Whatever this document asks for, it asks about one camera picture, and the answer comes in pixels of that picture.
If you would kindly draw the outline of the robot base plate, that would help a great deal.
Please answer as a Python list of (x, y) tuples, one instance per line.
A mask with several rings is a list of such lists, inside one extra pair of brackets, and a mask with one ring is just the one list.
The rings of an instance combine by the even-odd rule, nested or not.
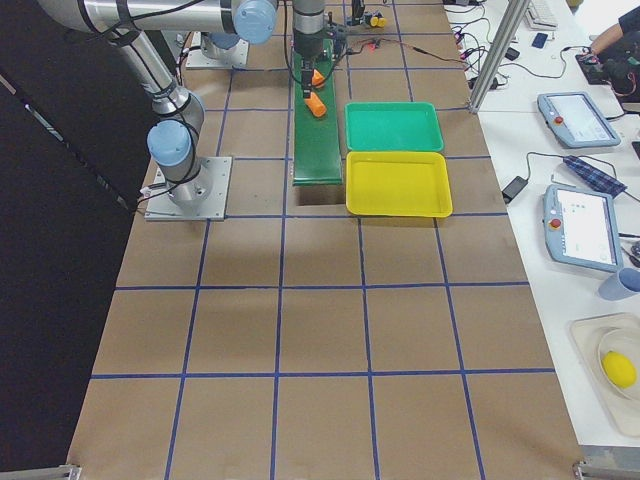
[(231, 44), (229, 35), (195, 32), (187, 53), (185, 66), (190, 70), (243, 69), (249, 53), (249, 43), (238, 38)]
[(144, 203), (147, 221), (223, 221), (232, 171), (232, 157), (199, 157), (198, 176), (166, 193), (164, 174), (156, 168), (154, 182), (159, 188), (150, 192)]

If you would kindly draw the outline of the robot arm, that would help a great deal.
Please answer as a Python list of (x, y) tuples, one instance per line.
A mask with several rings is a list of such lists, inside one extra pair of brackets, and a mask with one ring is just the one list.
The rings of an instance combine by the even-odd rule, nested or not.
[(159, 122), (147, 145), (165, 179), (165, 195), (182, 210), (199, 207), (214, 185), (197, 145), (205, 107), (181, 86), (147, 33), (200, 31), (250, 44), (272, 35), (274, 1), (41, 1), (39, 6), (60, 25), (106, 40), (118, 50), (151, 99)]
[[(304, 98), (310, 98), (326, 81), (316, 73), (316, 60), (323, 53), (326, 38), (325, 2), (292, 1), (294, 50), (300, 56), (300, 77)], [(265, 43), (272, 35), (277, 20), (277, 1), (241, 1), (222, 14), (228, 23), (220, 32), (203, 31), (201, 48), (208, 56), (215, 51), (232, 50), (241, 40), (248, 44)]]

